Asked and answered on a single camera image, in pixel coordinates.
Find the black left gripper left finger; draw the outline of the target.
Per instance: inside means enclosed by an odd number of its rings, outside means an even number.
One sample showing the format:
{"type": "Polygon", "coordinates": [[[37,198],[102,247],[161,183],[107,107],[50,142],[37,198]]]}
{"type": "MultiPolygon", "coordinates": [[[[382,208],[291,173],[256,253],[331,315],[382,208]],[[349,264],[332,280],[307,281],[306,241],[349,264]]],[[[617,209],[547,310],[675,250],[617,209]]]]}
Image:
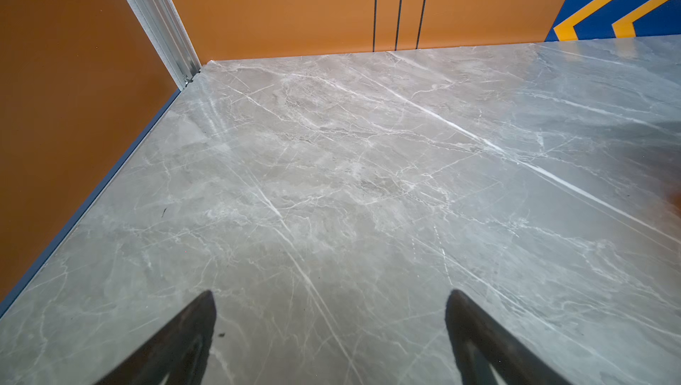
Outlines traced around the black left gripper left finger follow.
{"type": "Polygon", "coordinates": [[[213,293],[206,290],[99,384],[200,384],[216,324],[213,293]]]}

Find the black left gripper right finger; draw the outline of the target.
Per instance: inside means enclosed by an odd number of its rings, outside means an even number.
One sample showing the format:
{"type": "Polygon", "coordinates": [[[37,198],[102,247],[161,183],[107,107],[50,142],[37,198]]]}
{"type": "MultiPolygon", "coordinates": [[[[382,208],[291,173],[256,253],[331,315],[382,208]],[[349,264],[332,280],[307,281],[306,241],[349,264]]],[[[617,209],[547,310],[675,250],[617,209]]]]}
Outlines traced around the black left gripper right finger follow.
{"type": "Polygon", "coordinates": [[[448,297],[445,324],[464,384],[568,383],[459,289],[448,297]]]}

